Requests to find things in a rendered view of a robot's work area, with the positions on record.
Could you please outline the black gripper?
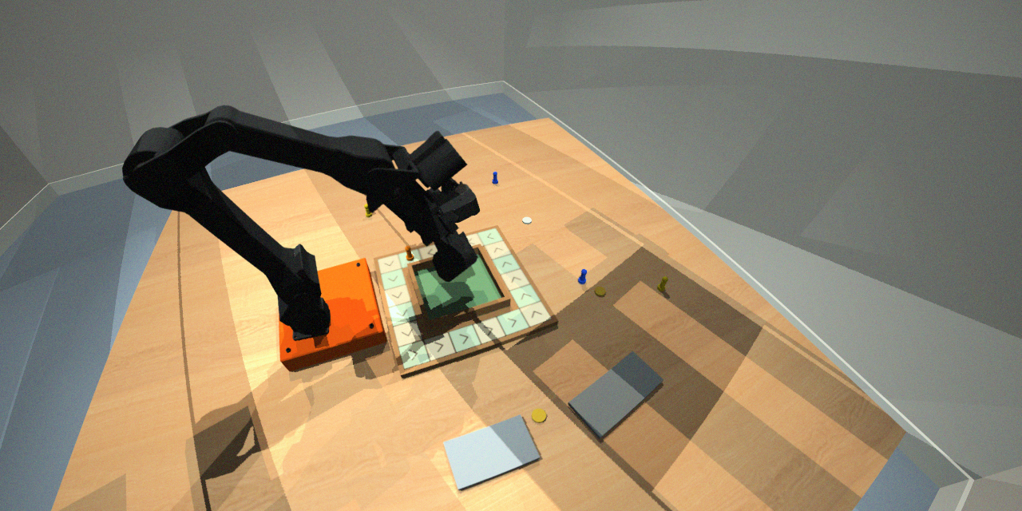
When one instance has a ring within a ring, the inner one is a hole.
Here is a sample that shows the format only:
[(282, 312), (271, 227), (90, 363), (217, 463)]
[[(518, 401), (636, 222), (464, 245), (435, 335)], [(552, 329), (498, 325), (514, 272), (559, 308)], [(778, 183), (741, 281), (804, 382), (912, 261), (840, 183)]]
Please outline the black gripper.
[(459, 235), (457, 231), (450, 233), (444, 221), (439, 219), (439, 203), (434, 200), (439, 196), (439, 188), (435, 191), (432, 188), (427, 189), (426, 193), (430, 196), (430, 200), (424, 210), (415, 216), (415, 219), (404, 220), (404, 224), (409, 233), (415, 231), (420, 235), (425, 246), (428, 247), (434, 242), (437, 252), (434, 253), (432, 263), (437, 268), (438, 277), (445, 282), (450, 282), (466, 268), (473, 266), (477, 256), (464, 232)]

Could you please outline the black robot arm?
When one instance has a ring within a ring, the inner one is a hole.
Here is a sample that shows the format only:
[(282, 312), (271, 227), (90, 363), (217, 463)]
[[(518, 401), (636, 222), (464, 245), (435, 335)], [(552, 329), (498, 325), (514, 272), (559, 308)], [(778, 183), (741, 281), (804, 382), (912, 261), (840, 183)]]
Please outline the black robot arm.
[(434, 200), (450, 233), (458, 229), (455, 223), (481, 211), (471, 188), (452, 179), (468, 164), (439, 130), (411, 154), (373, 137), (324, 136), (230, 105), (146, 130), (123, 164), (125, 186), (158, 208), (189, 214), (259, 268), (276, 291), (279, 322), (291, 326), (295, 341), (330, 330), (316, 254), (301, 244), (281, 246), (214, 185), (207, 165), (228, 151), (324, 173), (367, 196), (369, 212), (384, 204), (405, 221), (430, 200), (417, 179), (425, 188), (442, 187)]

